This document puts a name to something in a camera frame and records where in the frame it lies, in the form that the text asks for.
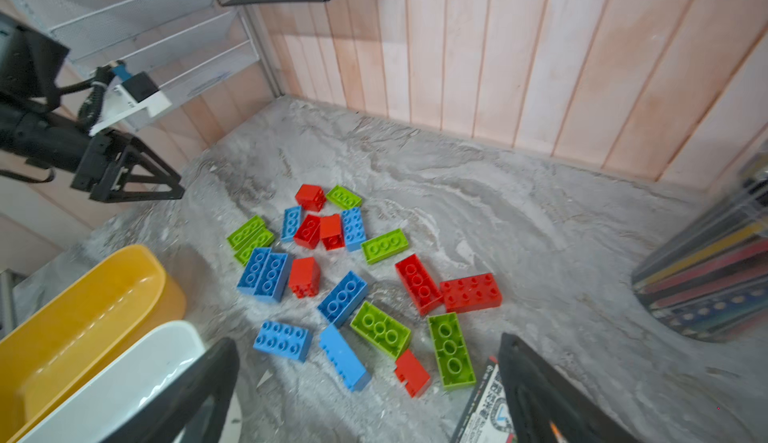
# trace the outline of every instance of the yellow plastic tray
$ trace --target yellow plastic tray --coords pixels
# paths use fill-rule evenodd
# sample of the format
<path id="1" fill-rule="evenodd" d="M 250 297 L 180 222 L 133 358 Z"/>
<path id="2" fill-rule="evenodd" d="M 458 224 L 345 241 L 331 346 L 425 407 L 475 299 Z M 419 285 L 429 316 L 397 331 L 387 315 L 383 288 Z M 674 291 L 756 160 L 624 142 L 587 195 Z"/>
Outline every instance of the yellow plastic tray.
<path id="1" fill-rule="evenodd" d="M 0 341 L 0 442 L 13 443 L 187 299 L 145 246 L 96 265 Z"/>

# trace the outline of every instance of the toy brick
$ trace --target toy brick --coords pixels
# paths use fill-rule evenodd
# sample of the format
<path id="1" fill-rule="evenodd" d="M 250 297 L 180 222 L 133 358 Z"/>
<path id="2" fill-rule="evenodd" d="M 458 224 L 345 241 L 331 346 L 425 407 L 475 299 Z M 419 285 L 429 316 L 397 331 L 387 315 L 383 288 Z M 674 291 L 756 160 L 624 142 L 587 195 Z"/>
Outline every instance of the toy brick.
<path id="1" fill-rule="evenodd" d="M 418 362 L 411 350 L 407 349 L 400 358 L 395 361 L 395 376 L 402 383 L 406 383 L 406 391 L 411 398 L 418 398 L 427 391 L 432 383 L 432 377 Z"/>
<path id="2" fill-rule="evenodd" d="M 291 242 L 296 230 L 301 223 L 301 206 L 294 206 L 286 209 L 283 213 L 283 232 L 280 234 L 280 241 Z"/>
<path id="3" fill-rule="evenodd" d="M 320 218 L 320 239 L 326 250 L 344 247 L 344 234 L 341 229 L 341 215 Z"/>
<path id="4" fill-rule="evenodd" d="M 344 227 L 344 245 L 349 251 L 357 251 L 366 241 L 366 229 L 362 225 L 360 208 L 342 211 L 341 222 Z"/>
<path id="5" fill-rule="evenodd" d="M 248 240 L 248 243 L 240 248 L 240 251 L 235 253 L 235 259 L 245 266 L 245 264 L 248 263 L 250 254 L 255 248 L 265 248 L 266 246 L 271 245 L 274 240 L 274 234 L 266 227 L 262 227 Z"/>
<path id="6" fill-rule="evenodd" d="M 395 270 L 397 270 L 402 285 L 408 290 L 408 294 L 411 295 L 411 300 L 421 316 L 442 304 L 442 293 L 435 284 L 435 280 L 427 273 L 418 256 L 411 255 L 401 262 L 395 263 Z"/>
<path id="7" fill-rule="evenodd" d="M 408 343 L 411 342 L 411 330 L 368 302 L 362 302 L 350 326 L 358 335 L 395 360 L 408 349 Z"/>
<path id="8" fill-rule="evenodd" d="M 473 386 L 475 371 L 456 314 L 429 316 L 427 323 L 435 342 L 435 357 L 443 388 L 454 390 Z"/>
<path id="9" fill-rule="evenodd" d="M 338 328 L 367 295 L 368 283 L 354 272 L 349 272 L 322 300 L 317 309 Z"/>
<path id="10" fill-rule="evenodd" d="M 245 265 L 243 275 L 240 276 L 240 282 L 237 283 L 237 291 L 244 295 L 253 296 L 256 292 L 256 283 L 259 281 L 262 271 L 264 271 L 264 263 L 267 256 L 269 256 L 269 248 L 256 248 L 250 254 L 250 259 Z"/>
<path id="11" fill-rule="evenodd" d="M 341 209 L 355 208 L 356 206 L 360 206 L 360 203 L 362 203 L 362 198 L 344 186 L 339 185 L 336 185 L 335 188 L 331 189 L 330 192 L 326 195 L 326 198 L 328 198 L 328 201 L 340 207 Z"/>
<path id="12" fill-rule="evenodd" d="M 378 263 L 384 258 L 396 255 L 408 249 L 408 240 L 400 228 L 385 233 L 380 237 L 369 239 L 362 245 L 362 252 L 366 256 L 369 265 Z"/>
<path id="13" fill-rule="evenodd" d="M 288 287 L 297 298 L 317 296 L 320 290 L 320 266 L 313 257 L 293 260 Z"/>
<path id="14" fill-rule="evenodd" d="M 265 321 L 254 342 L 254 349 L 272 355 L 284 356 L 302 363 L 310 351 L 312 333 L 300 326 Z"/>
<path id="15" fill-rule="evenodd" d="M 320 211 L 326 204 L 326 195 L 319 186 L 302 185 L 296 193 L 296 202 L 309 211 Z"/>
<path id="16" fill-rule="evenodd" d="M 256 283 L 254 297 L 266 303 L 279 303 L 283 298 L 293 256 L 286 253 L 270 253 L 264 270 Z"/>
<path id="17" fill-rule="evenodd" d="M 314 249 L 320 241 L 320 217 L 307 215 L 304 223 L 301 223 L 296 235 L 293 236 L 293 242 L 304 248 Z"/>
<path id="18" fill-rule="evenodd" d="M 230 246 L 232 246 L 233 250 L 237 251 L 246 243 L 248 243 L 248 240 L 263 226 L 264 220 L 260 216 L 256 215 L 249 219 L 248 223 L 244 224 L 242 227 L 239 227 L 235 233 L 232 233 L 226 237 L 226 241 L 230 243 Z"/>
<path id="19" fill-rule="evenodd" d="M 371 374 L 362 365 L 336 326 L 328 325 L 322 330 L 320 347 L 326 352 L 328 359 L 350 391 L 360 391 L 368 385 Z"/>
<path id="20" fill-rule="evenodd" d="M 440 289 L 447 312 L 466 313 L 502 305 L 502 293 L 492 273 L 442 282 Z"/>

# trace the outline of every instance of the green toy brick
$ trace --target green toy brick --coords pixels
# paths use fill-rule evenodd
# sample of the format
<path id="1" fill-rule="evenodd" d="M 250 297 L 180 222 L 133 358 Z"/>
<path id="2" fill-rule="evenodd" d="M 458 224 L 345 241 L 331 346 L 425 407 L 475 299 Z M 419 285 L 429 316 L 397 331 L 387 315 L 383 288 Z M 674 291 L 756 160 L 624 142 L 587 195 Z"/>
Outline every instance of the green toy brick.
<path id="1" fill-rule="evenodd" d="M 250 254 L 254 252 L 255 248 L 265 248 L 266 246 L 271 245 L 274 240 L 274 233 L 266 227 L 262 227 L 245 243 L 245 245 L 243 245 L 242 248 L 240 248 L 240 251 L 235 253 L 235 259 L 245 266 L 248 263 Z"/>
<path id="2" fill-rule="evenodd" d="M 398 359 L 411 342 L 411 330 L 368 302 L 362 302 L 350 326 L 392 359 Z"/>
<path id="3" fill-rule="evenodd" d="M 341 209 L 351 209 L 355 206 L 360 206 L 362 198 L 351 192 L 344 186 L 336 185 L 326 195 L 326 199 Z"/>
<path id="4" fill-rule="evenodd" d="M 408 240 L 400 228 L 383 234 L 380 237 L 369 239 L 362 245 L 362 252 L 366 256 L 369 265 L 377 263 L 384 258 L 396 255 L 408 249 Z"/>
<path id="5" fill-rule="evenodd" d="M 475 385 L 475 371 L 455 313 L 427 318 L 435 342 L 435 356 L 443 388 L 455 390 Z"/>
<path id="6" fill-rule="evenodd" d="M 264 220 L 256 215 L 253 218 L 248 220 L 248 223 L 244 224 L 242 227 L 240 227 L 235 233 L 232 233 L 226 238 L 226 241 L 230 242 L 230 246 L 232 246 L 232 249 L 237 251 L 238 249 L 245 246 L 246 243 L 248 243 L 248 240 L 253 237 L 254 234 L 256 234 L 257 231 L 261 227 L 264 226 Z"/>

